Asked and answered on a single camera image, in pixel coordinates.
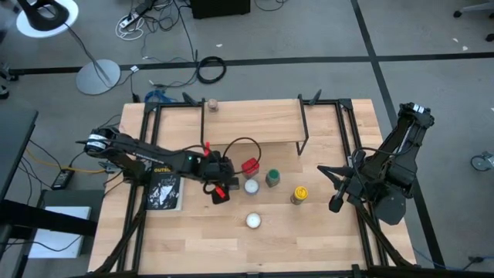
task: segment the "red block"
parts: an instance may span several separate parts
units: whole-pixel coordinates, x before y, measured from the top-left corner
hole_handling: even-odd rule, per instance
[[[255,158],[251,158],[242,164],[242,173],[245,178],[252,178],[259,173],[259,163]]]

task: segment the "power strip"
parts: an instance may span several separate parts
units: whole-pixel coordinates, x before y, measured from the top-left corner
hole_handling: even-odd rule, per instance
[[[129,16],[127,16],[126,19],[122,20],[122,22],[120,23],[120,27],[125,28],[130,24],[134,23],[139,18],[140,16],[136,12],[132,12]]]

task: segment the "green can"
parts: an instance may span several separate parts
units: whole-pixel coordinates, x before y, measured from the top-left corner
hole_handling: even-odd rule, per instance
[[[268,174],[266,174],[266,183],[270,188],[279,184],[279,179],[279,171],[276,169],[271,169],[268,171]]]

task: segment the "small wooden object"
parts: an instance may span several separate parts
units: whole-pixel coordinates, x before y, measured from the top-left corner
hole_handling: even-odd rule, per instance
[[[215,99],[208,100],[208,108],[209,108],[209,112],[217,112],[218,111],[218,101]]]

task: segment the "black book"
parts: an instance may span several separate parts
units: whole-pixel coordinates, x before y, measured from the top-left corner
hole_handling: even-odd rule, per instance
[[[180,175],[170,173],[170,169],[153,166],[149,195],[148,210],[182,210],[184,179]]]

